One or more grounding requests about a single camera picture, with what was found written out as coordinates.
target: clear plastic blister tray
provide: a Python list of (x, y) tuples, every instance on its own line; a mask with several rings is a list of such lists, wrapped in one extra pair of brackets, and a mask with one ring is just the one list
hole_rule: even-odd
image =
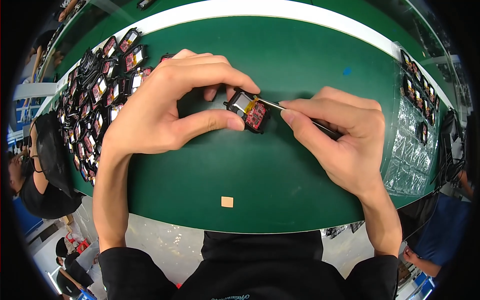
[[(438, 145), (439, 122), (431, 126), (423, 114), (403, 96), (401, 89), (405, 71), (400, 65), (397, 70), (394, 103), (395, 109), (398, 107), (398, 114), (392, 121), (392, 130), (393, 132), (396, 130), (396, 134), (392, 158), (384, 172), (384, 184), (391, 195), (421, 196), (429, 183), (432, 161)], [(417, 128), (423, 121), (428, 124), (425, 145), (417, 136)]]

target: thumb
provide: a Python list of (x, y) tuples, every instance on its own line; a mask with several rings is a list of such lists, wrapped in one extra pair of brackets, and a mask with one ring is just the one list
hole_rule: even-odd
[(301, 112), (285, 109), (280, 112), (280, 115), (293, 130), (295, 138), (315, 156), (321, 156), (332, 147), (337, 147), (337, 142), (320, 131), (312, 120)]
[(208, 131), (227, 128), (243, 131), (245, 123), (237, 114), (225, 109), (209, 109), (173, 122), (173, 131), (183, 144)]

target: blue sticker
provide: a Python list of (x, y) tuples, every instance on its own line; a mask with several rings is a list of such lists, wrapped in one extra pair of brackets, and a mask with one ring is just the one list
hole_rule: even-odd
[(352, 69), (350, 67), (346, 67), (345, 70), (343, 70), (344, 75), (350, 75), (352, 73)]

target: white floor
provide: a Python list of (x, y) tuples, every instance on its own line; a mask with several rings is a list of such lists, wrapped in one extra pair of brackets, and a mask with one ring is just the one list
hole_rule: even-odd
[[(92, 198), (84, 197), (83, 205), (73, 213), (85, 237), (97, 238), (92, 217)], [(203, 230), (180, 227), (130, 214), (126, 233), (127, 246), (148, 253), (175, 284), (183, 283), (202, 261)], [(365, 225), (353, 234), (350, 229), (334, 239), (323, 239), (323, 260), (335, 266), (343, 277), (356, 263), (373, 257)]]

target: fingernail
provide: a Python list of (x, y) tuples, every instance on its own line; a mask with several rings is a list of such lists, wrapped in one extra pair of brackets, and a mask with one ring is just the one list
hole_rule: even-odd
[(291, 125), (293, 118), (295, 117), (293, 112), (290, 109), (284, 109), (280, 112), (282, 119), (288, 124)]
[(243, 131), (245, 128), (245, 123), (239, 119), (228, 119), (227, 128), (237, 131)]

